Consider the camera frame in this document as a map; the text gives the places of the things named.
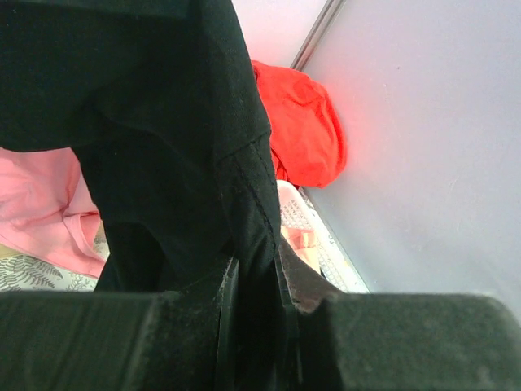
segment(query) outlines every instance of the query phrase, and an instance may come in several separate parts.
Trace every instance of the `metal rod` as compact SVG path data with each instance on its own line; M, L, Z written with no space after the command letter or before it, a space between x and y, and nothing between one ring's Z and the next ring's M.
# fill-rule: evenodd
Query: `metal rod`
M318 43L326 34L327 29L332 25L333 20L338 15L340 9L345 4L345 0L327 0L326 5L320 11L320 15L315 21L311 31L300 47L291 68L302 71L317 49Z

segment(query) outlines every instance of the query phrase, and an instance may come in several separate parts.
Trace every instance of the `red garment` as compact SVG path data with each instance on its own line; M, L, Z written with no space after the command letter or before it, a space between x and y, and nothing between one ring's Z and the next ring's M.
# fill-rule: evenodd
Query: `red garment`
M306 74L253 61L260 98L272 127L277 179L325 187L344 169L344 130L323 86Z

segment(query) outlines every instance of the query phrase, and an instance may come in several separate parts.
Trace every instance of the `wall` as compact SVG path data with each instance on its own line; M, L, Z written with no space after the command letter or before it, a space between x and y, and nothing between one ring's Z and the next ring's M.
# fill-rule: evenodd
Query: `wall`
M291 66L326 0L232 0L250 56Z
M521 2L347 2L305 69L350 160L311 191L376 292L484 292L521 318Z

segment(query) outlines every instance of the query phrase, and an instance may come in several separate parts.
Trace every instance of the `pink garment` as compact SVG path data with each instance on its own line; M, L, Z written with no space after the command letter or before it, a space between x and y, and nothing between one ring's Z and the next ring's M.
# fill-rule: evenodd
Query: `pink garment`
M287 240L291 248L293 248L297 257L320 274L317 234L315 231L282 226L281 234Z
M101 219L70 148L0 148L0 243L65 269L99 277Z

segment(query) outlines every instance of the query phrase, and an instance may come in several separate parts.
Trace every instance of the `plastic basket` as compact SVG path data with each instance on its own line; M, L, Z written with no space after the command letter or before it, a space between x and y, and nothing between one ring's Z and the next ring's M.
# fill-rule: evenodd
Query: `plastic basket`
M277 181L277 186L282 224L317 233L318 261L326 279L343 292L368 292L360 275L342 254L326 225L319 217L313 216L295 187L285 181Z

